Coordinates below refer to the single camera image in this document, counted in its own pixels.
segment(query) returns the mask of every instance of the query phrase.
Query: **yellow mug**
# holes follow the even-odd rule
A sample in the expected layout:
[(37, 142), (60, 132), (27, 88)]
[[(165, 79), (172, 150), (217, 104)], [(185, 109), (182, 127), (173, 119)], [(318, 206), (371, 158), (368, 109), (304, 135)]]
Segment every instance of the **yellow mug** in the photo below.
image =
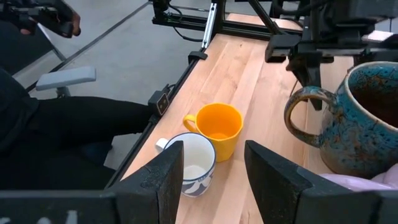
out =
[(243, 128), (241, 113), (225, 103), (211, 103), (202, 107), (197, 115), (186, 115), (184, 126), (191, 132), (210, 139), (216, 149), (216, 161), (228, 160), (234, 153)]

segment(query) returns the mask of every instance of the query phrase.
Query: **mug handle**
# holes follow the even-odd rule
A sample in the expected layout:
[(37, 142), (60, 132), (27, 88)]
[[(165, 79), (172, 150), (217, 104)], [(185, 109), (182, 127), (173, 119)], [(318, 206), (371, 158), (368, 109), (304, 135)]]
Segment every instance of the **mug handle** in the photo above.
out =
[(188, 114), (188, 115), (186, 115), (185, 117), (184, 117), (184, 119), (182, 120), (182, 123), (184, 124), (184, 126), (190, 131), (190, 132), (194, 132), (194, 133), (197, 133), (198, 132), (198, 130), (194, 127), (194, 126), (192, 126), (189, 122), (192, 122), (192, 123), (196, 123), (196, 121), (197, 121), (197, 118), (194, 116), (194, 115), (192, 115), (192, 114)]
[(307, 99), (318, 99), (323, 100), (329, 104), (330, 107), (336, 106), (336, 95), (327, 90), (319, 88), (317, 86), (306, 86), (297, 90), (287, 101), (284, 111), (285, 125), (287, 129), (299, 140), (314, 146), (321, 146), (321, 138), (317, 134), (309, 134), (302, 130), (299, 130), (296, 125), (292, 122), (291, 115), (294, 107), (303, 100)]

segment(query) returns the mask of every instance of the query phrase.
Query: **wooden table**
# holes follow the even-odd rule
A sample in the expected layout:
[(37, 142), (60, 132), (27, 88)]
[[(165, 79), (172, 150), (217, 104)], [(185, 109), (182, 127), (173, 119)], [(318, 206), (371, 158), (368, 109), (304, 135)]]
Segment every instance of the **wooden table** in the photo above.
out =
[[(256, 16), (230, 14), (228, 19), (262, 24)], [(300, 29), (294, 22), (276, 21), (281, 27)], [(187, 132), (182, 124), (186, 114), (195, 114), (203, 105), (216, 101), (237, 107), (244, 116), (244, 129), (235, 153), (229, 161), (216, 165), (213, 182), (204, 195), (181, 196), (177, 223), (262, 223), (246, 174), (245, 140), (255, 140), (312, 171), (329, 172), (317, 150), (300, 142), (286, 129), (285, 103), (301, 86), (292, 73), (285, 71), (286, 63), (265, 63), (266, 46), (265, 41), (217, 34), (206, 50), (208, 58), (198, 62), (124, 174), (126, 178), (156, 156), (154, 145), (159, 138)], [(339, 83), (352, 64), (350, 60), (340, 58), (333, 65), (325, 66), (323, 83), (330, 84), (325, 75), (329, 79), (339, 75), (335, 82)], [(336, 85), (330, 84), (327, 89), (331, 88)], [(311, 108), (310, 103), (299, 103), (292, 119), (298, 127), (314, 131), (319, 128), (321, 113)]]

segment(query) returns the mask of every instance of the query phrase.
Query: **chair armrest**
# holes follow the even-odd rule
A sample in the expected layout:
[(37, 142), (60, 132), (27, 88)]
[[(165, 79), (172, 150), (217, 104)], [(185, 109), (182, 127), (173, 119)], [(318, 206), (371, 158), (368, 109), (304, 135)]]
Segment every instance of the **chair armrest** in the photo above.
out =
[(36, 90), (60, 88), (79, 83), (94, 82), (95, 80), (96, 70), (91, 66), (62, 70), (42, 75), (36, 83)]

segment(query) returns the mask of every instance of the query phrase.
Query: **yellow mug handle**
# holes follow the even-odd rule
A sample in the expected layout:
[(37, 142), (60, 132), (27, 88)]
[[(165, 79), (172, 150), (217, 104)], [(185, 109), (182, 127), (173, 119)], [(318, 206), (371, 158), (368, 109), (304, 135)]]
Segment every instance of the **yellow mug handle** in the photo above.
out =
[(182, 120), (182, 123), (184, 124), (184, 126), (185, 126), (190, 132), (195, 132), (195, 133), (197, 133), (198, 130), (197, 130), (195, 127), (193, 127), (193, 126), (189, 123), (189, 121), (191, 121), (191, 122), (193, 122), (193, 123), (196, 123), (196, 121), (197, 121), (196, 116), (194, 116), (194, 115), (192, 115), (192, 114), (188, 114), (188, 115), (186, 115), (186, 116), (184, 117), (184, 119)]

